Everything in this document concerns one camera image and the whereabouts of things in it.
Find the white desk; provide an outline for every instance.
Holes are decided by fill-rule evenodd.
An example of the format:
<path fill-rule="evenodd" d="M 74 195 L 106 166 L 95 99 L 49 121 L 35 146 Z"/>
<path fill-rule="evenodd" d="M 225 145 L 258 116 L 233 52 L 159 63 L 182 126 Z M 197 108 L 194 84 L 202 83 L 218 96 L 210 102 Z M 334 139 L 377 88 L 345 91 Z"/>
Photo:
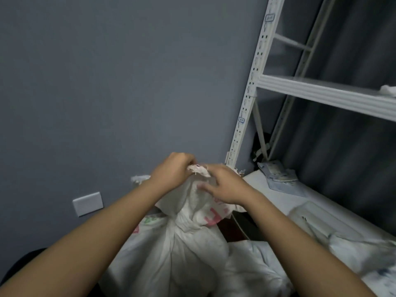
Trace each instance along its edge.
<path fill-rule="evenodd" d="M 307 201 L 311 201 L 332 214 L 340 221 L 358 231 L 365 239 L 396 240 L 389 233 L 383 231 L 379 227 L 371 224 L 367 220 L 343 208 L 342 206 L 331 201 L 318 192 L 315 192 L 313 189 L 310 189 L 307 186 L 304 186 L 306 197 L 300 197 L 270 189 L 268 187 L 265 175 L 261 171 L 255 171 L 249 175 L 246 175 L 244 179 L 256 190 L 259 190 L 261 193 L 263 193 L 281 212 L 286 215 L 292 208 L 302 205 Z"/>

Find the shelf board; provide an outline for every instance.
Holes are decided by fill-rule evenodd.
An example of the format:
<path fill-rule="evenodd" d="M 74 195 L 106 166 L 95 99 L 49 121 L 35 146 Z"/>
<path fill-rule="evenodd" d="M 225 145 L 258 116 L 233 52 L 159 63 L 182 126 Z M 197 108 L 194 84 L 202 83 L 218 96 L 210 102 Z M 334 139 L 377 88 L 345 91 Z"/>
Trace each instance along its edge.
<path fill-rule="evenodd" d="M 261 75 L 257 87 L 396 121 L 396 98 L 379 91 L 307 78 Z"/>

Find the white electrical outlet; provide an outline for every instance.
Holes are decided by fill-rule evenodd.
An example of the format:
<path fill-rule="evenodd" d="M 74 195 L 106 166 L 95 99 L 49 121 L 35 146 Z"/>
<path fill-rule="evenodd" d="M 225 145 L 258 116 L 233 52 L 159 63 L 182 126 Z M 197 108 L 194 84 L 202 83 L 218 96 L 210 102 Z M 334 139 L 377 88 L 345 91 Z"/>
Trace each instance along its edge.
<path fill-rule="evenodd" d="M 103 201 L 100 192 L 86 195 L 73 200 L 73 206 L 76 214 L 81 217 L 87 213 L 91 213 L 103 208 Z"/>

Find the gray curtain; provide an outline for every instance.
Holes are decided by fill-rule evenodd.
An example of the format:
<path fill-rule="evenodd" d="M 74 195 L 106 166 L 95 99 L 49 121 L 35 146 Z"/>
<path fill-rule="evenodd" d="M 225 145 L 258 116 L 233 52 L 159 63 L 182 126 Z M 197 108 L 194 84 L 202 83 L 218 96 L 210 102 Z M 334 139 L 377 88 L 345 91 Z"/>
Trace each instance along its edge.
<path fill-rule="evenodd" d="M 307 75 L 396 86 L 396 0 L 337 0 Z M 396 123 L 296 99 L 276 155 L 300 180 L 396 235 Z"/>

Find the forearm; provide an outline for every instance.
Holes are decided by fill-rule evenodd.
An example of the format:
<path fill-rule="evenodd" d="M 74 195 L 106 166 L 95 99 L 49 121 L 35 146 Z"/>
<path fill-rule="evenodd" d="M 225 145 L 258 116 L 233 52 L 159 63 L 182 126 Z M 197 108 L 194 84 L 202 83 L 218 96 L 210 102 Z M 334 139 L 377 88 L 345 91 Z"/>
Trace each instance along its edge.
<path fill-rule="evenodd" d="M 37 256 L 0 288 L 0 295 L 86 296 L 164 193 L 145 181 Z"/>
<path fill-rule="evenodd" d="M 348 267 L 316 243 L 264 195 L 250 193 L 246 210 L 300 296 L 375 296 Z"/>

